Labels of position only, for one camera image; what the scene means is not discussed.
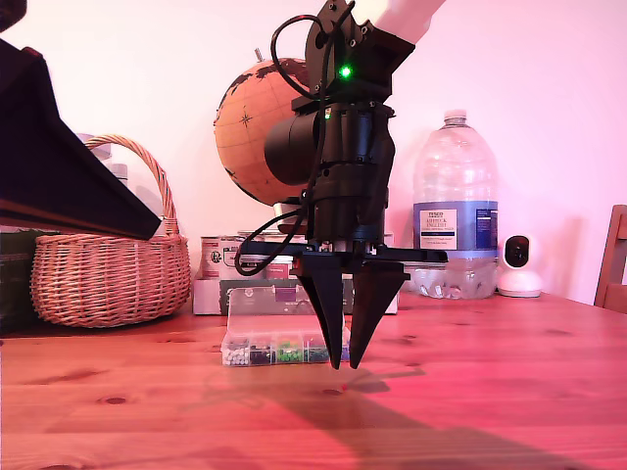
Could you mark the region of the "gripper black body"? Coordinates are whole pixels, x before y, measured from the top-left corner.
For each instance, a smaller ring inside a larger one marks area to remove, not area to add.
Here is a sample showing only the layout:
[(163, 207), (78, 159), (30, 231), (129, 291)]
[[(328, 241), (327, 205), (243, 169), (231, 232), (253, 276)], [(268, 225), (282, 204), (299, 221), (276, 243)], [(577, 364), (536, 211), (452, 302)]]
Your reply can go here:
[(240, 245), (239, 255), (260, 255), (263, 266), (278, 256), (290, 256), (300, 264), (336, 257), (342, 267), (364, 262), (446, 263), (447, 254), (441, 250), (385, 245), (390, 170), (383, 164), (333, 164), (321, 169), (313, 188), (304, 193), (302, 207), (276, 218), (296, 218), (285, 239), (262, 242), (253, 233)]

